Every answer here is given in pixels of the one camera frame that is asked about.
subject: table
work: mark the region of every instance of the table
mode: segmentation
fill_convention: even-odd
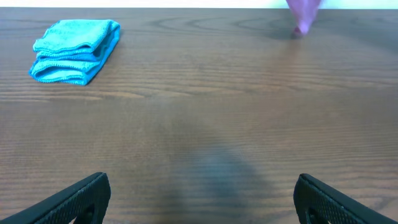
[[[59,19],[114,19],[87,86],[37,83]],[[0,219],[106,172],[104,223],[298,223],[309,173],[398,220],[398,14],[0,8]]]

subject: folded towel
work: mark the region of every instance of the folded towel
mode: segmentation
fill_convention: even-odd
[[[29,74],[39,82],[86,85],[101,69],[119,40],[112,20],[64,20],[36,40],[38,52]]]

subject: white wall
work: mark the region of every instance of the white wall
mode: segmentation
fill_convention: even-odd
[[[285,0],[0,0],[11,7],[284,8]],[[324,0],[326,9],[398,9],[397,0]]]

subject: purple cloth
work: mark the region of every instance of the purple cloth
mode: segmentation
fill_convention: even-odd
[[[321,0],[286,0],[296,19],[295,35],[305,35],[315,20]]]

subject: turquoise cloth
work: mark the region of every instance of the turquoise cloth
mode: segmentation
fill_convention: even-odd
[[[36,40],[38,52],[29,74],[39,82],[86,85],[98,73],[119,40],[112,20],[62,20]]]

